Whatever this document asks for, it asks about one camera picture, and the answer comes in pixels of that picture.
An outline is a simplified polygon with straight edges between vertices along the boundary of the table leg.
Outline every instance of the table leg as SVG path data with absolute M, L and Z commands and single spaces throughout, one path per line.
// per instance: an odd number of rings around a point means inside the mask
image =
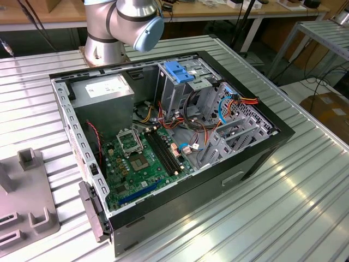
M 253 24 L 252 24 L 250 31 L 245 39 L 244 44 L 242 45 L 240 52 L 247 52 L 247 50 L 249 49 L 249 47 L 252 43 L 252 40 L 254 39 L 254 37 L 257 33 L 257 30 L 258 30 L 262 20 L 263 20 L 262 17 L 258 17 L 253 21 Z
M 321 21 L 323 20 L 323 18 L 325 17 L 326 13 L 321 13 L 317 16 L 317 18 L 315 19 L 315 21 Z M 290 60 L 288 60 L 289 62 L 291 62 L 293 59 L 295 59 L 299 53 L 302 51 L 302 49 L 305 47 L 305 45 L 307 44 L 307 42 L 309 41 L 309 37 L 306 35 L 303 40 L 300 42 L 300 44 L 298 45 L 298 47 L 296 48 L 296 50 L 293 52 Z
M 267 78 L 271 78 L 271 76 L 273 75 L 274 71 L 276 70 L 280 60 L 284 57 L 284 54 L 286 53 L 288 47 L 290 46 L 290 44 L 292 43 L 292 41 L 294 40 L 295 36 L 298 33 L 298 23 L 296 23 L 290 34 L 288 35 L 288 37 L 286 38 L 284 44 L 282 45 L 282 47 L 280 48 L 278 54 L 276 55 L 276 57 L 273 60 L 272 65 L 270 66 L 270 70 L 267 74 Z

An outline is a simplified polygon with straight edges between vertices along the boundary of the red cable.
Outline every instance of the red cable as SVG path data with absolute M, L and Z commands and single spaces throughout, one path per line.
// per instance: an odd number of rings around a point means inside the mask
M 92 129 L 94 130 L 96 137 L 97 137 L 97 141 L 98 141 L 98 150 L 99 150 L 99 165 L 102 166 L 102 146 L 100 144 L 100 140 L 99 140 L 99 134 L 98 131 L 96 129 L 96 127 L 94 127 L 94 125 L 92 125 L 90 122 L 86 122 L 90 127 L 92 127 Z

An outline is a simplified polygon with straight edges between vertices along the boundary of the metal table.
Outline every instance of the metal table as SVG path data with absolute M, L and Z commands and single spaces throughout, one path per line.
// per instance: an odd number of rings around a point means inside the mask
M 309 39 L 317 41 L 319 44 L 327 47 L 330 51 L 334 52 L 334 56 L 327 63 L 327 66 L 322 69 L 323 72 L 326 71 L 328 67 L 331 66 L 332 62 L 336 58 L 336 54 L 343 57 L 345 60 L 349 60 L 349 27 L 343 27 L 338 25 L 333 21 L 311 21 L 311 22 L 297 22 L 278 54 L 274 58 L 274 61 L 270 67 L 268 73 L 268 78 L 270 78 L 275 72 L 280 60 L 285 55 L 288 47 L 293 42 L 298 32 L 303 32 L 306 36 L 302 40 L 297 50 L 292 55 L 291 60 L 298 56 L 302 51 L 305 44 Z
M 135 61 L 206 50 L 296 134 L 233 190 L 127 251 L 119 261 L 345 261 L 349 255 L 348 146 L 219 39 L 164 40 Z M 113 261 L 96 243 L 78 195 L 81 176 L 59 119 L 49 73 L 85 68 L 78 51 L 0 61 L 0 159 L 41 149 L 59 232 L 1 261 Z

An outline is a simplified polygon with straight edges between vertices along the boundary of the ram slot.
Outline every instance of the ram slot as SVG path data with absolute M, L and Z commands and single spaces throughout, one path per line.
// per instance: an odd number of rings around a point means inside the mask
M 150 133 L 145 135 L 148 143 L 150 144 L 152 150 L 160 160 L 161 164 L 166 169 L 168 175 L 173 176 L 175 172 L 180 170 L 180 166 L 174 159 L 174 157 L 170 154 L 167 148 L 164 145 L 164 142 L 159 138 L 158 134 Z
M 165 146 L 163 140 L 161 139 L 161 137 L 157 134 L 157 133 L 153 133 L 153 138 L 155 140 L 155 142 L 159 145 L 161 145 L 161 149 L 163 150 L 164 154 L 169 158 L 169 161 L 171 162 L 171 165 L 173 166 L 173 168 L 175 169 L 175 171 L 180 172 L 180 166 L 177 163 L 175 157 L 173 156 L 173 154 L 170 153 L 170 151 L 167 149 L 167 147 Z

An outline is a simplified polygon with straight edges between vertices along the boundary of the pcie slot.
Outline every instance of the pcie slot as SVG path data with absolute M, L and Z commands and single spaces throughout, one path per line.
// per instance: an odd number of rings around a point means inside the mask
M 161 182 L 161 179 L 156 181 L 154 184 L 151 184 L 150 186 L 148 187 L 145 187 L 139 191 L 137 191 L 136 193 L 133 193 L 132 195 L 129 195 L 129 196 L 126 196 L 125 198 L 123 199 L 120 199 L 118 202 L 119 202 L 119 205 L 122 205 L 122 204 L 125 204 L 127 202 L 131 202 L 132 200 L 138 198 L 138 197 L 141 197 L 142 195 L 146 194 L 146 193 L 149 193 L 150 191 L 153 191 L 157 188 L 158 186 L 158 183 Z

